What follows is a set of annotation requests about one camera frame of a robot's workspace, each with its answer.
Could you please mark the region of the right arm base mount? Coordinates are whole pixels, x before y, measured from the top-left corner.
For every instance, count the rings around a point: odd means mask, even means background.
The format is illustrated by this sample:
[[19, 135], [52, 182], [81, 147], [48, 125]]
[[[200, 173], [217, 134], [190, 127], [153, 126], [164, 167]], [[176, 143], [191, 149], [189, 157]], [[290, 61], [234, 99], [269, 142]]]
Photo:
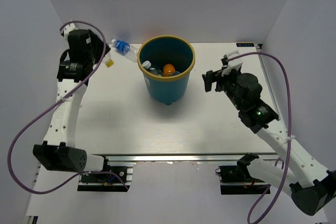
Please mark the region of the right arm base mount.
[[264, 192], [270, 194], [268, 184], [251, 177], [247, 170], [247, 166], [255, 159], [259, 159], [259, 156], [248, 153], [240, 158], [236, 165], [222, 165], [215, 170], [219, 176], [222, 195], [261, 195]]

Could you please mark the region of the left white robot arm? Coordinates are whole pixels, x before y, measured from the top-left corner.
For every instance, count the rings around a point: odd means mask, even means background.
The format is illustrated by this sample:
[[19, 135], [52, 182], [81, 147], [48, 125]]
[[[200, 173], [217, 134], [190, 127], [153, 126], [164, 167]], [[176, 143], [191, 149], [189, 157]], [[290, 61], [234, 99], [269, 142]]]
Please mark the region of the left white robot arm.
[[86, 77], [108, 46], [91, 30], [73, 30], [67, 35], [69, 49], [60, 57], [57, 73], [56, 106], [42, 144], [34, 145], [33, 155], [50, 171], [93, 172], [101, 182], [110, 178], [111, 168], [104, 157], [76, 148], [75, 131]]

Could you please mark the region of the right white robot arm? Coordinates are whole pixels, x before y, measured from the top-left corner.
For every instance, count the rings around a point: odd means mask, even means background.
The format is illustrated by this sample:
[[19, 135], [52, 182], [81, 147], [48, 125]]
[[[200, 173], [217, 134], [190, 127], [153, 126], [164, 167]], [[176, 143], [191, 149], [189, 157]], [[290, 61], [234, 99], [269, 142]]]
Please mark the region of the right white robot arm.
[[303, 213], [313, 216], [335, 198], [335, 171], [320, 164], [295, 137], [287, 136], [279, 115], [260, 98], [263, 89], [256, 76], [240, 70], [227, 74], [210, 70], [202, 78], [206, 92], [216, 84], [215, 90], [227, 95], [241, 122], [289, 163], [282, 191]]

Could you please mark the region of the orange plastic bottle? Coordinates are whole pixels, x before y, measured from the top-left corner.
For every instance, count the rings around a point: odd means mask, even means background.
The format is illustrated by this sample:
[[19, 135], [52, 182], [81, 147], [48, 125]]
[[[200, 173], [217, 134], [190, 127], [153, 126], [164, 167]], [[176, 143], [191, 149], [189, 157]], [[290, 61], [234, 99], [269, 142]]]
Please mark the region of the orange plastic bottle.
[[165, 77], [170, 77], [175, 72], [176, 72], [175, 67], [172, 64], [168, 63], [164, 65], [163, 74]]

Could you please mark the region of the clear bottle with yellow band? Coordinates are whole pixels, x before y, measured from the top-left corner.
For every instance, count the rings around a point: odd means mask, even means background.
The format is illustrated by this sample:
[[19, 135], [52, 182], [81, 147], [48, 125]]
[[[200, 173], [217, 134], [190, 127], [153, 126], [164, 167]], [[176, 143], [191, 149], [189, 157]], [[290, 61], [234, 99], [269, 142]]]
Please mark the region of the clear bottle with yellow band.
[[104, 57], [104, 64], [106, 65], [107, 68], [110, 68], [111, 66], [114, 65], [114, 61], [111, 59], [110, 54], [106, 54]]

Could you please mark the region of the blue label water bottle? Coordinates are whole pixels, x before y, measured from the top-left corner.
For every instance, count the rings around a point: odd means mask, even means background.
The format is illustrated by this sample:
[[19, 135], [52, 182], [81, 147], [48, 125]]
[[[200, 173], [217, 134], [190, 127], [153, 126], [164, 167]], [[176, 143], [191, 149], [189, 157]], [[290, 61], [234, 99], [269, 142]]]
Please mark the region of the blue label water bottle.
[[180, 72], [176, 71], [176, 72], [173, 72], [173, 73], [171, 74], [171, 76], [177, 76], [177, 75], [179, 75], [179, 74], [180, 74]]
[[138, 60], [138, 48], [135, 48], [131, 44], [122, 41], [122, 40], [111, 40], [112, 46], [123, 56], [125, 56], [127, 59], [137, 62]]

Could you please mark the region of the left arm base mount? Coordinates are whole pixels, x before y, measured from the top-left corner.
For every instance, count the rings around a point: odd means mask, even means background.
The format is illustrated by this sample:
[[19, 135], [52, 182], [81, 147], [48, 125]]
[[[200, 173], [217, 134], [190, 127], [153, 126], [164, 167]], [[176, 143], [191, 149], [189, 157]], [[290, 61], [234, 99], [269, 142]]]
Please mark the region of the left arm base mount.
[[104, 174], [81, 175], [77, 191], [81, 192], [127, 192], [133, 176], [134, 163], [114, 161], [112, 156], [104, 157]]

